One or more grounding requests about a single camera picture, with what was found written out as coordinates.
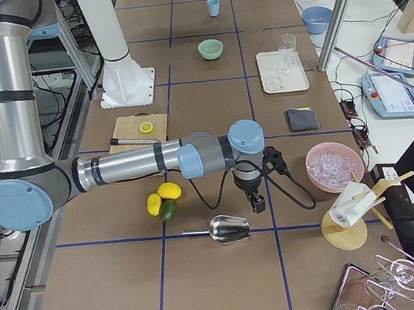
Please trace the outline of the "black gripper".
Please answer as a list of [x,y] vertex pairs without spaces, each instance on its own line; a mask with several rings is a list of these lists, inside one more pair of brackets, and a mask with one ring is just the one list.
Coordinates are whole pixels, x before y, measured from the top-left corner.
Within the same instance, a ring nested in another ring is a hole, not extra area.
[[265,198],[258,192],[262,181],[261,173],[258,170],[243,171],[236,169],[232,170],[232,174],[234,175],[234,184],[244,192],[251,204],[253,212],[256,214],[265,212]]

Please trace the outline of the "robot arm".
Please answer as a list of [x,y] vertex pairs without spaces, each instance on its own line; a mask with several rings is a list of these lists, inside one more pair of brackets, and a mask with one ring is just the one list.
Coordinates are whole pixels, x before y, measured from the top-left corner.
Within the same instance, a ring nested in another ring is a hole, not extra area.
[[223,136],[194,133],[146,147],[82,157],[80,118],[72,119],[62,158],[45,151],[27,47],[35,30],[56,21],[55,0],[0,0],[0,226],[29,231],[79,194],[95,187],[178,171],[186,179],[229,171],[255,213],[265,208],[259,185],[264,135],[259,123],[238,120]]

